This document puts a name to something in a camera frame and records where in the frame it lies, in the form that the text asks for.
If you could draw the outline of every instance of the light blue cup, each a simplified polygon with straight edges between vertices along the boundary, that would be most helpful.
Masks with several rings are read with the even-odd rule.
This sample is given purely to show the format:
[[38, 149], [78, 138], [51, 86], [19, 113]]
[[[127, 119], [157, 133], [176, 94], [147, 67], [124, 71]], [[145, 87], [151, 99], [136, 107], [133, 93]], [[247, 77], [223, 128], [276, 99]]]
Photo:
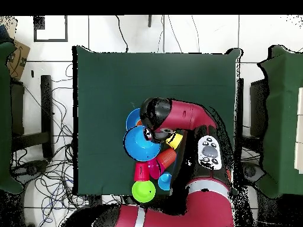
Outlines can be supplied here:
[[170, 181], [172, 179], [172, 175], [165, 171], [158, 179], [158, 185], [162, 190], [170, 190]]

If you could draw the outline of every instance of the blue cup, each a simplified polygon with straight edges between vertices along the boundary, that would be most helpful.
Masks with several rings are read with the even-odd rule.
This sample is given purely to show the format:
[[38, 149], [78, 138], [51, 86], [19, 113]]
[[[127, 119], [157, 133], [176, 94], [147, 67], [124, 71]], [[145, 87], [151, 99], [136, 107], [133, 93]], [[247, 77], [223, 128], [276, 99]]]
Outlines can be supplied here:
[[132, 127], [136, 125], [142, 125], [138, 124], [140, 123], [140, 108], [133, 110], [126, 119], [126, 130], [128, 131]]
[[161, 149], [161, 144], [155, 144], [145, 139], [144, 126], [132, 127], [126, 132], [123, 145], [126, 153], [136, 161], [148, 161], [155, 158]]
[[165, 171], [158, 179], [158, 185], [162, 190], [170, 190], [170, 181], [172, 179], [172, 175]]

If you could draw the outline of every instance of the yellow cup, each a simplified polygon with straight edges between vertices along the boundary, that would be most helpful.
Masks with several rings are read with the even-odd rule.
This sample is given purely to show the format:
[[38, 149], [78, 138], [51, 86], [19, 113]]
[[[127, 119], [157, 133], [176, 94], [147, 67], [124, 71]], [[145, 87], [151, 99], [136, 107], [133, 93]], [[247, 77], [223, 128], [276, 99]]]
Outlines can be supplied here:
[[181, 143], [183, 135], [174, 133], [170, 138], [168, 138], [165, 143], [167, 143], [174, 150], [177, 149], [179, 144]]

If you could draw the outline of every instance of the green tablecloth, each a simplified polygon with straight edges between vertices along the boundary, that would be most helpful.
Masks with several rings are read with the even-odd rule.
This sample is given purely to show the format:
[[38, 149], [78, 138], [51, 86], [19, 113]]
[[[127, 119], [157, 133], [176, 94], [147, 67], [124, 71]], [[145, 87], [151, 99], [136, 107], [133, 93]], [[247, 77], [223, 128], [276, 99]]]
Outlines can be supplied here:
[[268, 77], [268, 128], [263, 140], [264, 170], [257, 185], [270, 198], [303, 194], [303, 174], [294, 169], [298, 91], [303, 87], [303, 54], [273, 46], [260, 64]]
[[[125, 120], [149, 97], [215, 108], [233, 142], [240, 49], [228, 54], [154, 54], [92, 53], [77, 47], [76, 52], [78, 194], [131, 194], [135, 161], [123, 148]], [[156, 194], [167, 192], [156, 184]]]

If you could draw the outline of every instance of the plastic cup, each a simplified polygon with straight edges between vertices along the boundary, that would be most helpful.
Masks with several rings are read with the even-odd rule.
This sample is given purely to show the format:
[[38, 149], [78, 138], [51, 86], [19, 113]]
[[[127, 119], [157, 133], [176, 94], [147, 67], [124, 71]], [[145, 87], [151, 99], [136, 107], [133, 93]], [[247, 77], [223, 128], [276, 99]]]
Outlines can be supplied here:
[[126, 130], [128, 131], [136, 125], [142, 125], [140, 120], [140, 108], [133, 110], [126, 119]]
[[149, 168], [149, 174], [153, 179], [158, 179], [165, 170], [164, 166], [160, 164], [156, 158], [146, 161], [146, 163]]
[[162, 190], [170, 190], [170, 181], [172, 175], [169, 172], [165, 171], [158, 179], [158, 185]]
[[154, 198], [156, 188], [151, 181], [137, 181], [131, 188], [131, 193], [136, 201], [147, 203]]
[[164, 166], [164, 169], [168, 168], [175, 160], [176, 160], [176, 151], [170, 148], [166, 151], [161, 152], [157, 157], [156, 160]]
[[174, 150], [177, 149], [179, 144], [181, 143], [183, 135], [174, 133], [170, 138], [168, 138], [165, 143], [167, 143]]
[[156, 158], [147, 161], [150, 176], [153, 179], [158, 179], [165, 169], [176, 160], [176, 156], [176, 152], [170, 148], [160, 153]]
[[160, 152], [161, 144], [155, 144], [145, 139], [144, 126], [132, 127], [124, 135], [124, 149], [136, 161], [147, 161], [155, 158]]
[[149, 168], [146, 162], [136, 162], [134, 181], [149, 181]]

